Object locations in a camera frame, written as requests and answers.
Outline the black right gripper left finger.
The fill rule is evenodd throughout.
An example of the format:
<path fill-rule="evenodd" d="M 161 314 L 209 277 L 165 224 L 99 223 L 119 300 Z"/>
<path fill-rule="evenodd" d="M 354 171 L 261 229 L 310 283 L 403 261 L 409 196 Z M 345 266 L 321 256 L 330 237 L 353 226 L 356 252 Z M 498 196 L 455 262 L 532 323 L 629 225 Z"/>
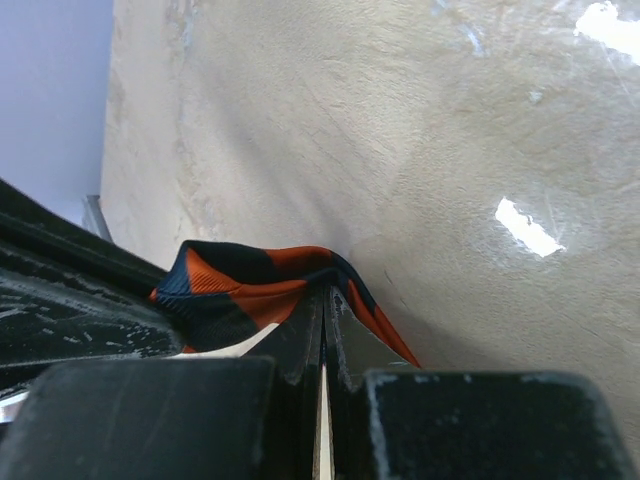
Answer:
<path fill-rule="evenodd" d="M 67 362 L 1 441 L 5 479 L 309 479 L 323 291 L 240 357 Z"/>

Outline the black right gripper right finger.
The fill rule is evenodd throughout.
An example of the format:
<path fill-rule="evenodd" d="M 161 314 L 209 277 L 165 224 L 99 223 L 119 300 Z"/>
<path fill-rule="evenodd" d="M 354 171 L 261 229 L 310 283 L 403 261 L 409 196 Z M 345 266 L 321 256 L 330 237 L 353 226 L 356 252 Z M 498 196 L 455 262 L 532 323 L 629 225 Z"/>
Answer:
<path fill-rule="evenodd" d="M 559 371 L 437 371 L 402 359 L 324 292 L 338 479 L 632 479 L 599 390 Z"/>

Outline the orange navy striped tie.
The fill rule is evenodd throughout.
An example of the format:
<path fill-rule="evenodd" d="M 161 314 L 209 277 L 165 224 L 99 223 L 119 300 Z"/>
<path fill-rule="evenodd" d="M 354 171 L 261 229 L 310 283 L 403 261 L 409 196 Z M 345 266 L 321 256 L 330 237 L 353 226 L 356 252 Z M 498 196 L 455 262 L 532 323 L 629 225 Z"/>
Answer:
<path fill-rule="evenodd" d="M 410 364 L 418 363 L 354 267 L 320 246 L 262 249 L 185 241 L 150 299 L 177 320 L 187 352 L 200 353 L 287 321 L 311 288 L 324 286 L 336 287 L 380 341 Z"/>

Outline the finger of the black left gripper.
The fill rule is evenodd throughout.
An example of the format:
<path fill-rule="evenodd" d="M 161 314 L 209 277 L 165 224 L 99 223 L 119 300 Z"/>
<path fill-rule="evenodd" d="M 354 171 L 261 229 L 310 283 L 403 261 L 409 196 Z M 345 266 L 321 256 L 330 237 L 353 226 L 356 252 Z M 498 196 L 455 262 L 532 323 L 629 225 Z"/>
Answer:
<path fill-rule="evenodd" d="M 2 394 L 55 363 L 180 353 L 175 320 L 149 299 L 163 276 L 2 183 Z"/>

